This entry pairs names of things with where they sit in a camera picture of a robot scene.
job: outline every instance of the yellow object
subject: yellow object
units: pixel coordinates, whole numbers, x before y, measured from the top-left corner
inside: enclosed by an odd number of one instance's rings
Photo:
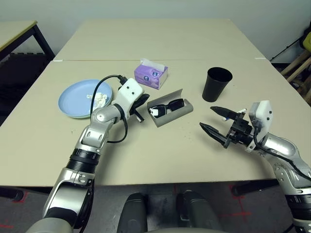
[[[308,33],[307,37],[304,39],[302,44],[306,50],[311,52],[311,33]]]

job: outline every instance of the floor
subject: floor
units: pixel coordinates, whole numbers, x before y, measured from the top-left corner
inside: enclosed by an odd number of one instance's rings
[[[278,186],[237,198],[230,192],[233,184],[223,182],[96,187],[85,233],[115,233],[124,202],[135,192],[149,195],[149,231],[176,227],[175,197],[186,189],[199,192],[209,201],[226,232],[282,233],[291,225],[291,213]],[[0,233],[25,232],[41,218],[46,199],[47,195],[33,192],[26,192],[20,202],[0,198]]]

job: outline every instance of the tissue box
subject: tissue box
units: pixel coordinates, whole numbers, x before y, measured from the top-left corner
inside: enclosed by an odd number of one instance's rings
[[[153,67],[139,65],[134,70],[134,76],[138,83],[159,90],[167,78],[167,67],[162,72]]]

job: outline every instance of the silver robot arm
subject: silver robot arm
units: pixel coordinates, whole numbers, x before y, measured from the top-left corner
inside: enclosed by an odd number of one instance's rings
[[[200,123],[202,129],[225,148],[230,143],[241,143],[246,146],[247,152],[256,150],[267,159],[291,209],[296,231],[311,232],[311,169],[301,159],[294,143],[268,132],[273,119],[270,102],[253,103],[249,111],[253,126],[243,119],[245,113],[222,107],[211,109],[234,122],[226,136],[210,125]]]
[[[126,121],[131,112],[136,112],[131,108],[143,92],[134,79],[129,79],[111,105],[94,110],[90,125],[83,130],[45,203],[43,219],[26,233],[71,233],[73,229],[86,226],[94,194],[95,169],[109,130],[121,119]]]

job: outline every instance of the sunglasses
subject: sunglasses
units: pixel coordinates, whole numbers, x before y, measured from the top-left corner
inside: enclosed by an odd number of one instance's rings
[[[149,108],[149,113],[154,118],[159,118],[167,114],[167,110],[170,109],[171,111],[175,111],[179,108],[184,107],[184,100],[183,99],[176,99],[169,102],[167,105],[165,104],[159,104],[156,106],[153,106],[152,108]]]

